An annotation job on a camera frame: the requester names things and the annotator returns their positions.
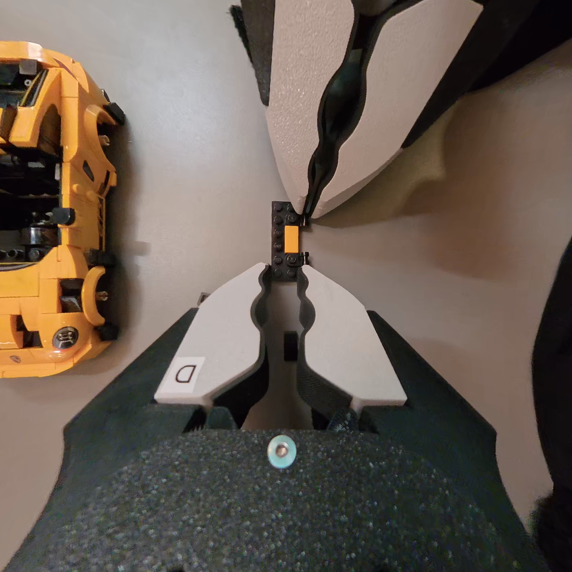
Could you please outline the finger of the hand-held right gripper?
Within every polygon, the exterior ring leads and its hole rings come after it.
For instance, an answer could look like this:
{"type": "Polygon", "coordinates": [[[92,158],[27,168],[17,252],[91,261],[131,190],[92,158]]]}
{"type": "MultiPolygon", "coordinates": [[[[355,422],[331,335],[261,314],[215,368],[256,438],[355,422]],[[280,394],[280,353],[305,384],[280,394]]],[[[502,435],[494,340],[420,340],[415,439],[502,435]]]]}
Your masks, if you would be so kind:
{"type": "Polygon", "coordinates": [[[351,1],[276,1],[268,132],[289,201],[304,206],[319,144],[318,111],[354,25],[351,1]]]}
{"type": "Polygon", "coordinates": [[[312,218],[354,196],[401,153],[482,11],[476,1],[406,1],[384,15],[366,65],[361,116],[312,218]]]}

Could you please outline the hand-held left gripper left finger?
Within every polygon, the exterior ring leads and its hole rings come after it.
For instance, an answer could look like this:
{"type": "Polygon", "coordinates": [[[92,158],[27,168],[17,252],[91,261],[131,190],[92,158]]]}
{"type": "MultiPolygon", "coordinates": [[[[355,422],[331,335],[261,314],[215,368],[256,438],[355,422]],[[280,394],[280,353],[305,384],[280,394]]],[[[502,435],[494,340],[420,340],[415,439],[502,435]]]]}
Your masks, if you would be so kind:
{"type": "Polygon", "coordinates": [[[236,423],[266,394],[269,364],[263,326],[271,268],[260,262],[215,290],[199,306],[154,400],[227,408],[236,423]]]}

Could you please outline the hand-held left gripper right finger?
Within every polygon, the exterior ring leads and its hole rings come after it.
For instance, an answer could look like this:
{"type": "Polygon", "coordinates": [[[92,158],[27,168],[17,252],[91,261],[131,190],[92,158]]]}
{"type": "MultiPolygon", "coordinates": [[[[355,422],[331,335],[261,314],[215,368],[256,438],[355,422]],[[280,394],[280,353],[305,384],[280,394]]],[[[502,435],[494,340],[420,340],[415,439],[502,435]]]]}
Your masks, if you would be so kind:
{"type": "Polygon", "coordinates": [[[365,306],[309,265],[299,270],[302,333],[297,392],[315,425],[366,407],[401,407],[407,396],[365,306]]]}

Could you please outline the black lego plate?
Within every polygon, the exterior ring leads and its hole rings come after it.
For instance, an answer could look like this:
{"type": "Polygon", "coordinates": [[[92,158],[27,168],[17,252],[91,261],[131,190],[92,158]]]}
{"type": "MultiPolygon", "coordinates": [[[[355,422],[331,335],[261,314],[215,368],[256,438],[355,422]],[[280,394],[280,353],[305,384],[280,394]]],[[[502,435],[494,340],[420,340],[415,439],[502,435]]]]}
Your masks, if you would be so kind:
{"type": "Polygon", "coordinates": [[[310,254],[303,247],[303,231],[300,227],[300,215],[294,206],[286,201],[273,201],[271,205],[271,268],[275,281],[296,282],[299,270],[310,263],[310,254]],[[284,226],[300,227],[298,254],[284,252],[284,226]]]}

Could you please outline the yellow lego car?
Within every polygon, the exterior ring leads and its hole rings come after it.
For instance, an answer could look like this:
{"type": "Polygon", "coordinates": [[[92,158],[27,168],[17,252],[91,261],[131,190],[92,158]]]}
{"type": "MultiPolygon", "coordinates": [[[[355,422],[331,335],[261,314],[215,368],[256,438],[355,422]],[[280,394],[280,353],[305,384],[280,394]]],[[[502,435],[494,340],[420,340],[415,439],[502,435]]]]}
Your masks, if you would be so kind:
{"type": "Polygon", "coordinates": [[[105,147],[124,122],[79,62],[1,42],[1,378],[60,374],[117,339],[105,147]]]}

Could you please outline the person's torso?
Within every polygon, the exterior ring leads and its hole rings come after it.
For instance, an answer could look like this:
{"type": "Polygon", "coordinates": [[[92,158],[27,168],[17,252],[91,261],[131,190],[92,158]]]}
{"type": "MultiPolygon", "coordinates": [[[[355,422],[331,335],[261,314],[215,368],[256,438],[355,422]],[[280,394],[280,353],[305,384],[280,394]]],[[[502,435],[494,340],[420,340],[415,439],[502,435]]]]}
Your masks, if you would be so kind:
{"type": "Polygon", "coordinates": [[[562,254],[532,354],[535,417],[553,482],[535,537],[552,571],[571,571],[571,241],[562,254]]]}

